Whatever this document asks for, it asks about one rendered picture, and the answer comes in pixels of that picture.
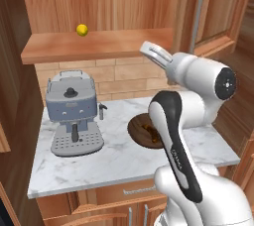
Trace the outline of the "yellow lemon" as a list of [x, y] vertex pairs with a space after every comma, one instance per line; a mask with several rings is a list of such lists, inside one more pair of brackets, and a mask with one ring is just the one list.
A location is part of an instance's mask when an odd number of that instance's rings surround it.
[[88, 33], [88, 28], [86, 25], [84, 24], [79, 24], [77, 27], [76, 27], [76, 32], [82, 36], [82, 37], [85, 37]]

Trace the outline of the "wooden open shelf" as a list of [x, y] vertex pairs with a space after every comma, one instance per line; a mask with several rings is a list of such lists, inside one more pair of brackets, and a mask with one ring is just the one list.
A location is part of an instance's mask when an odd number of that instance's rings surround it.
[[169, 49], [173, 30], [145, 29], [77, 33], [33, 34], [24, 47], [23, 64], [137, 57], [145, 41]]

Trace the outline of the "wooden wall cabinet door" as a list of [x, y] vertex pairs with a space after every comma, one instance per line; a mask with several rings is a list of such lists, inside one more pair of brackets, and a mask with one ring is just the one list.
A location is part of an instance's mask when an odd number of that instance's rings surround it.
[[[190, 52], [198, 0], [178, 0], [171, 51]], [[248, 0], [203, 0], [194, 44], [199, 57], [220, 58], [236, 46]]]

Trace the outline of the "grey espresso machine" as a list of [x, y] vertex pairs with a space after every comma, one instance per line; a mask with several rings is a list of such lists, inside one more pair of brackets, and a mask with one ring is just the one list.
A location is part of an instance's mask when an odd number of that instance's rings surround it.
[[65, 70], [48, 81], [49, 118], [58, 122], [51, 151], [58, 157], [78, 157], [98, 152], [104, 140], [96, 116], [107, 107], [97, 102], [94, 79], [84, 71]]

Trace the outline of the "wooden cupboard run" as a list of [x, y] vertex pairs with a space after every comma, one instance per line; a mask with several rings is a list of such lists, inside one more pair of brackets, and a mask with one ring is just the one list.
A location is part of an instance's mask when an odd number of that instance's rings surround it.
[[213, 127], [240, 158], [224, 175], [237, 183], [254, 202], [254, 116], [241, 106], [222, 106]]

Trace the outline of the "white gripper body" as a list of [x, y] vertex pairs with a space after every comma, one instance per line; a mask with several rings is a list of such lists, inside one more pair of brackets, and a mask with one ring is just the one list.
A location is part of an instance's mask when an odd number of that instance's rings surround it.
[[140, 53], [161, 68], [166, 68], [166, 65], [173, 60], [169, 52], [148, 41], [143, 43], [140, 48]]

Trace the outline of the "dark brown wooden bowl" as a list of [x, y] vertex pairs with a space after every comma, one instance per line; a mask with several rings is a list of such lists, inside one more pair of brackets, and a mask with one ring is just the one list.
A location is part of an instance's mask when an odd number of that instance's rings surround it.
[[128, 123], [127, 131], [130, 137], [142, 147], [155, 150], [164, 147], [148, 113], [134, 116]]

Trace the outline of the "wooden drawer front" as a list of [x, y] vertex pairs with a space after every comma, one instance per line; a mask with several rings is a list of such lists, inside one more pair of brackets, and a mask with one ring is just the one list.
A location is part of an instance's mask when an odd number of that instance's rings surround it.
[[87, 202], [89, 204], [102, 205], [107, 203], [114, 203], [119, 201], [126, 201], [130, 199], [143, 198], [147, 196], [157, 195], [158, 191], [147, 191], [136, 193], [132, 195], [124, 195], [123, 189], [125, 190], [135, 190], [139, 188], [151, 187], [154, 185], [154, 181], [150, 179], [132, 181], [121, 184], [114, 184], [109, 186], [97, 187], [93, 190], [88, 190]]

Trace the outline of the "wooden base cabinet door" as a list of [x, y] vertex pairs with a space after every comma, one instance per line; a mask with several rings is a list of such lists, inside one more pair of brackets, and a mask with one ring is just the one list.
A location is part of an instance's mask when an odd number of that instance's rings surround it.
[[134, 203], [80, 205], [74, 211], [69, 205], [45, 204], [40, 206], [45, 226], [128, 226], [132, 208], [132, 226], [135, 225]]
[[166, 203], [152, 204], [150, 202], [142, 202], [138, 205], [137, 212], [137, 226], [143, 226], [144, 220], [144, 205], [147, 204], [149, 208], [147, 226], [154, 226], [155, 221], [166, 208]]

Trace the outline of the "tall wooden cabinet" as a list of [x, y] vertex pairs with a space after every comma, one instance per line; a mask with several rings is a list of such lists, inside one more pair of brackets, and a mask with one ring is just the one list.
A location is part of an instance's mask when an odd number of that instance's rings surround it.
[[21, 61], [31, 35], [25, 0], [0, 0], [0, 202], [14, 226], [44, 226], [27, 196], [43, 111], [36, 70]]

